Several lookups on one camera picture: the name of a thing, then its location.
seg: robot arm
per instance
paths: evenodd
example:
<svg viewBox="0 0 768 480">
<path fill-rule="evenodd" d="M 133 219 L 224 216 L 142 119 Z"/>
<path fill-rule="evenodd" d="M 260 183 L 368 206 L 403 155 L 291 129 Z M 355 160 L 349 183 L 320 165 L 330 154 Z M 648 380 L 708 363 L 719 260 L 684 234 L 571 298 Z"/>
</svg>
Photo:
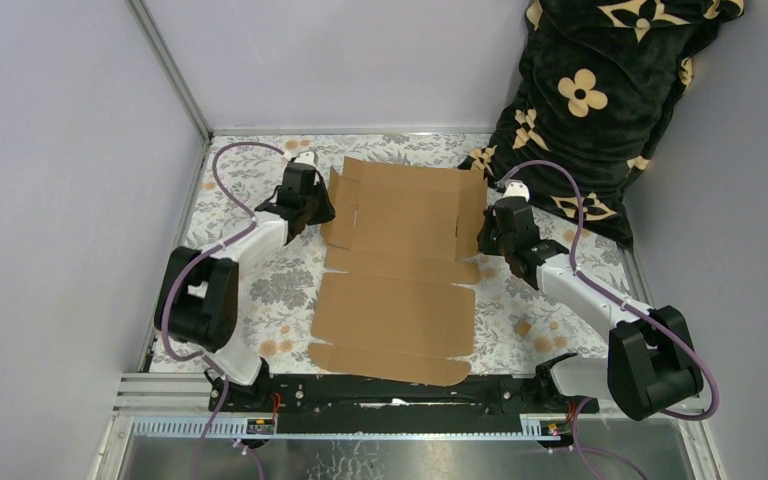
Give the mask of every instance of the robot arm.
<svg viewBox="0 0 768 480">
<path fill-rule="evenodd" d="M 245 390 L 258 388 L 256 380 L 268 376 L 268 366 L 248 347 L 237 326 L 239 272 L 248 272 L 268 255 L 300 234 L 305 226 L 318 225 L 335 217 L 334 207 L 322 176 L 316 170 L 315 155 L 306 152 L 285 167 L 281 185 L 255 208 L 256 227 L 233 245 L 198 264 L 186 277 L 184 288 L 175 293 L 169 317 L 169 335 L 204 350 L 222 368 L 231 382 Z M 175 278 L 202 251 L 176 248 L 169 257 L 155 311 L 154 324 L 161 328 L 163 305 Z M 206 283 L 204 296 L 190 293 L 188 286 Z M 247 392 L 265 397 L 263 392 Z"/>
<path fill-rule="evenodd" d="M 528 204 L 528 189 L 508 185 L 505 196 L 488 208 L 479 248 L 502 255 L 511 272 L 531 287 L 560 300 L 608 342 L 608 358 L 567 354 L 537 367 L 547 385 L 548 402 L 586 396 L 613 400 L 634 420 L 642 420 L 696 395 L 703 381 L 699 368 L 663 334 L 614 304 L 572 270 L 569 251 L 554 240 L 542 240 Z M 589 275 L 628 305 L 651 316 L 693 347 L 687 324 L 672 308 L 653 309 Z"/>
</svg>

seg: white wall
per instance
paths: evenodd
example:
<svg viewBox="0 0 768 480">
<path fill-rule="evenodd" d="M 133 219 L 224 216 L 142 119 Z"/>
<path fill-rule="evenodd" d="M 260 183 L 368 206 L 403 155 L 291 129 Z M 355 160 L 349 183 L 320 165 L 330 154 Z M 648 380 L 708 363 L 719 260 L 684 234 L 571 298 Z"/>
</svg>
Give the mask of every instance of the white wall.
<svg viewBox="0 0 768 480">
<path fill-rule="evenodd" d="M 199 149 L 124 1 L 0 2 L 0 478 L 89 472 Z"/>
<path fill-rule="evenodd" d="M 768 478 L 768 1 L 694 60 L 695 84 L 626 204 L 658 305 L 722 388 L 730 480 Z"/>
<path fill-rule="evenodd" d="M 492 130 L 525 0 L 150 0 L 214 129 Z"/>
</svg>

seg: floral tablecloth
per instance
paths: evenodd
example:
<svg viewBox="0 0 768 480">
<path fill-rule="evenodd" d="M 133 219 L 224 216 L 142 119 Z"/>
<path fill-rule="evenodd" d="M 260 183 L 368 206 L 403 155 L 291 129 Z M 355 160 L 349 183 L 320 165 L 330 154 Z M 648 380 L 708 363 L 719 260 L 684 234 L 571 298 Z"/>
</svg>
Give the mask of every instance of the floral tablecloth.
<svg viewBox="0 0 768 480">
<path fill-rule="evenodd" d="M 472 149 L 486 145 L 489 135 L 311 135 L 216 137 L 210 148 L 208 168 L 185 244 L 200 248 L 244 227 L 246 214 L 217 188 L 210 170 L 215 152 L 241 140 L 276 145 L 290 152 L 314 150 L 318 168 L 342 168 L 343 157 L 373 162 L 451 168 Z M 269 197 L 281 181 L 286 159 L 267 149 L 235 148 L 220 159 L 223 183 L 250 207 Z M 498 198 L 488 190 L 488 203 Z M 574 226 L 535 211 L 545 238 L 569 245 Z M 289 245 L 267 260 L 262 268 L 241 272 L 241 305 L 238 328 L 249 345 L 270 364 L 274 373 L 327 373 L 314 365 L 307 353 L 313 309 L 325 271 L 325 244 L 319 228 L 307 228 Z M 578 250 L 579 264 L 597 277 L 627 290 L 626 277 L 616 245 L 585 232 Z M 475 350 L 467 357 L 473 374 L 532 373 L 535 365 L 566 351 L 604 356 L 602 339 L 565 305 L 533 291 L 513 277 L 499 257 L 480 257 L 482 280 L 474 286 Z M 173 342 L 176 351 L 186 345 Z M 156 341 L 152 372 L 201 372 L 201 360 L 178 363 Z"/>
</svg>

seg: black fabric with flower pattern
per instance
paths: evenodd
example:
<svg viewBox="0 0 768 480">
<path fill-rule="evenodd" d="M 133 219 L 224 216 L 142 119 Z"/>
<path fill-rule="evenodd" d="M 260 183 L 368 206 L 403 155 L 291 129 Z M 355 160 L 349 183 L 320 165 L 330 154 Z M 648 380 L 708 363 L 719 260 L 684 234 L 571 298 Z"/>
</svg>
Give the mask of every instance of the black fabric with flower pattern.
<svg viewBox="0 0 768 480">
<path fill-rule="evenodd" d="M 525 13 L 522 83 L 488 147 L 461 169 L 494 186 L 514 166 L 545 159 L 581 188 L 585 227 L 631 248 L 623 194 L 649 164 L 693 78 L 691 58 L 744 0 L 534 0 Z M 577 216 L 567 181 L 542 167 L 520 171 L 532 204 Z"/>
</svg>

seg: flattened cardboard box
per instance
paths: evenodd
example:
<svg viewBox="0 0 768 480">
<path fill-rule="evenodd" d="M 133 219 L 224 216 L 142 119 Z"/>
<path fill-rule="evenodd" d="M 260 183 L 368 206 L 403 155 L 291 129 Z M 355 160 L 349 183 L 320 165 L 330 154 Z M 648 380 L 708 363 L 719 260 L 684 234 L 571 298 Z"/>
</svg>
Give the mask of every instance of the flattened cardboard box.
<svg viewBox="0 0 768 480">
<path fill-rule="evenodd" d="M 454 385 L 473 350 L 486 186 L 480 172 L 346 158 L 328 187 L 337 217 L 322 228 L 326 273 L 314 313 L 313 362 L 333 372 Z"/>
</svg>

